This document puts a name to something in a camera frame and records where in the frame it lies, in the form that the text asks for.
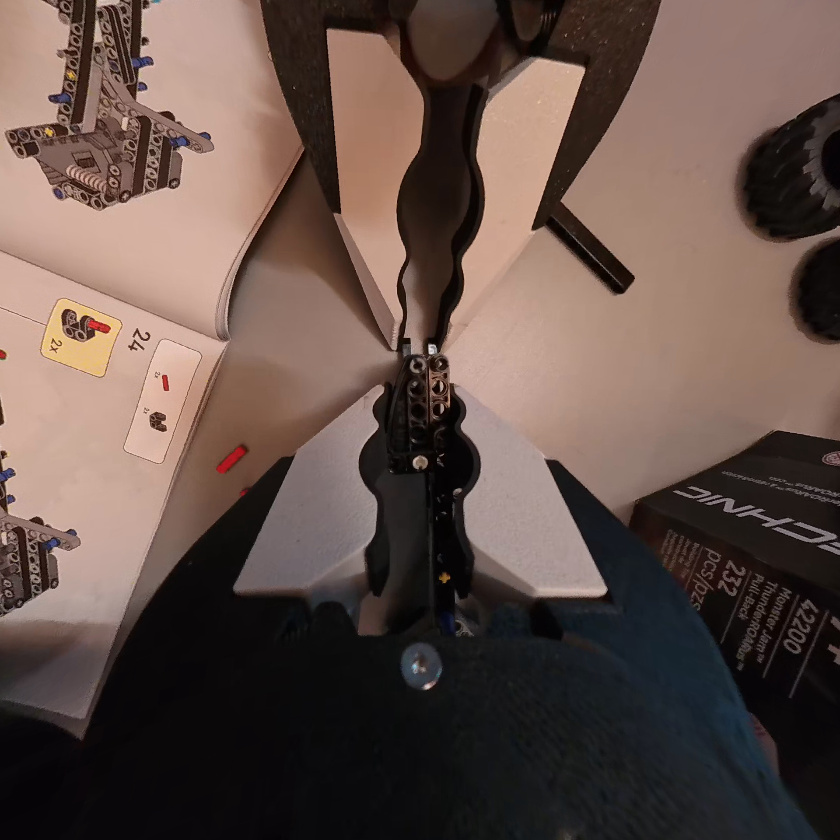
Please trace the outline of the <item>person's left hand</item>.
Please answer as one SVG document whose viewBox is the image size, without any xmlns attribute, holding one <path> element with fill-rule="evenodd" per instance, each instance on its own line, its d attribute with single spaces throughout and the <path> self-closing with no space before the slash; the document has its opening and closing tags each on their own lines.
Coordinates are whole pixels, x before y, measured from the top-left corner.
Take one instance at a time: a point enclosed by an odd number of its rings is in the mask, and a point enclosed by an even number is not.
<svg viewBox="0 0 840 840">
<path fill-rule="evenodd" d="M 408 43 L 426 79 L 450 82 L 479 57 L 498 22 L 494 1 L 418 1 L 406 22 Z"/>
</svg>

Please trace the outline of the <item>black toy brick beam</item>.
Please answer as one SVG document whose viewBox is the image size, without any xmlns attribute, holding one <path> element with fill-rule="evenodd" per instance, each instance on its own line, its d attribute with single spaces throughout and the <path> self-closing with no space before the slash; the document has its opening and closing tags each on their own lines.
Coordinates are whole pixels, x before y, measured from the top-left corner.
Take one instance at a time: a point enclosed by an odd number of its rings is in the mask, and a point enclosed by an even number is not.
<svg viewBox="0 0 840 840">
<path fill-rule="evenodd" d="M 558 203 L 546 228 L 613 294 L 626 293 L 634 273 L 563 203 Z"/>
</svg>

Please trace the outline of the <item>building instruction booklet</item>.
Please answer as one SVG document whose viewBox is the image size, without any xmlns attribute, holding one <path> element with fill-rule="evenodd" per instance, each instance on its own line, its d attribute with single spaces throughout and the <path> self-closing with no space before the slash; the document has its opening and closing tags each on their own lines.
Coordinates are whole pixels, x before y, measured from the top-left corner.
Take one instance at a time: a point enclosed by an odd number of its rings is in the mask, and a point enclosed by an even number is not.
<svg viewBox="0 0 840 840">
<path fill-rule="evenodd" d="M 2 706 L 87 722 L 302 153 L 260 2 L 2 2 Z"/>
</svg>

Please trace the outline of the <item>black toy set box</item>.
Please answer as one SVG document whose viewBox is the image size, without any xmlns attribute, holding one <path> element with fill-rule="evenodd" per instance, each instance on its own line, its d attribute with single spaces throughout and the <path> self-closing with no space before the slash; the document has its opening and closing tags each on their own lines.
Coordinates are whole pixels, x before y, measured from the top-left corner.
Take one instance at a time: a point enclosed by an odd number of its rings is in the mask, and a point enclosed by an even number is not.
<svg viewBox="0 0 840 840">
<path fill-rule="evenodd" d="M 808 820 L 838 838 L 838 441 L 774 431 L 638 500 L 629 527 L 707 625 Z"/>
</svg>

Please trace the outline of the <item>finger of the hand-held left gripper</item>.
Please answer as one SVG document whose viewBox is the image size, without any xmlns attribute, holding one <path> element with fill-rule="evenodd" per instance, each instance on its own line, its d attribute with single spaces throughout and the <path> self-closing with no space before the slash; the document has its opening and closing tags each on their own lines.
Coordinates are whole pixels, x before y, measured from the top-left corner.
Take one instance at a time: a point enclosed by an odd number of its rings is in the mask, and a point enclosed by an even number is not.
<svg viewBox="0 0 840 840">
<path fill-rule="evenodd" d="M 474 318 L 534 234 L 534 222 L 585 75 L 582 65 L 530 57 L 470 93 L 463 147 L 467 207 L 453 239 L 435 341 Z"/>
<path fill-rule="evenodd" d="M 397 41 L 397 35 L 327 30 L 340 204 L 333 216 L 392 350 L 403 324 L 397 285 L 406 263 L 397 202 L 424 123 L 424 98 Z"/>
</svg>

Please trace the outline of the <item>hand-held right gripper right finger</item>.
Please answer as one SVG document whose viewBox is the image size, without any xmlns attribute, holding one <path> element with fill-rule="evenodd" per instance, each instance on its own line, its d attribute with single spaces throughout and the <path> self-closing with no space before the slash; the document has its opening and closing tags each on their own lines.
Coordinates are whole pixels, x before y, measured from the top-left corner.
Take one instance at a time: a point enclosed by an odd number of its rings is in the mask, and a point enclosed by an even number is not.
<svg viewBox="0 0 840 840">
<path fill-rule="evenodd" d="M 479 457 L 463 506 L 472 592 L 487 604 L 601 599 L 606 583 L 543 453 L 465 388 L 458 398 Z"/>
</svg>

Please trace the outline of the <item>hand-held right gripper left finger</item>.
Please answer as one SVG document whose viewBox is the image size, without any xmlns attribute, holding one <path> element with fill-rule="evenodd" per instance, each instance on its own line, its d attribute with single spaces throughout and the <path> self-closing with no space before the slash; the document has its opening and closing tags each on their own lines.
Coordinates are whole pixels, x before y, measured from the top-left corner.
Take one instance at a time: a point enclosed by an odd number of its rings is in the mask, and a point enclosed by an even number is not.
<svg viewBox="0 0 840 840">
<path fill-rule="evenodd" d="M 370 591 L 364 551 L 377 503 L 360 457 L 379 426 L 374 406 L 384 392 L 371 388 L 293 456 L 234 584 L 237 595 L 361 604 Z"/>
</svg>

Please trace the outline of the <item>black toy tire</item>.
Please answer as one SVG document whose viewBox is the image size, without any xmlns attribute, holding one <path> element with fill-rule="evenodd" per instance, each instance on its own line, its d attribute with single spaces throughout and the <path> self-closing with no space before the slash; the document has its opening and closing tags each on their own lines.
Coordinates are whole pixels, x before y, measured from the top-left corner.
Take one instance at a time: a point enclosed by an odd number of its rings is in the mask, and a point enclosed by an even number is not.
<svg viewBox="0 0 840 840">
<path fill-rule="evenodd" d="M 839 223 L 839 96 L 818 102 L 768 134 L 745 168 L 754 226 L 777 240 L 829 232 Z"/>
<path fill-rule="evenodd" d="M 839 342 L 839 240 L 820 246 L 800 273 L 796 306 L 811 335 Z"/>
</svg>

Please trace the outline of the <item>black toy brick assembly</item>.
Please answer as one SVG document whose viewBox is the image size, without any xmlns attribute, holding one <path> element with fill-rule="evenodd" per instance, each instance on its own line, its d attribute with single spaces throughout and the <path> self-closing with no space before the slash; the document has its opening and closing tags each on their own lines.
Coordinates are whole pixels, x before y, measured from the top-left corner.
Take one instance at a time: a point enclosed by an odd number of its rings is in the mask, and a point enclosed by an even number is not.
<svg viewBox="0 0 840 840">
<path fill-rule="evenodd" d="M 415 480 L 420 604 L 409 616 L 439 634 L 471 635 L 461 605 L 470 594 L 475 555 L 466 535 L 466 499 L 480 473 L 476 447 L 464 433 L 466 405 L 457 396 L 448 357 L 432 344 L 406 352 L 385 413 L 386 466 Z"/>
</svg>

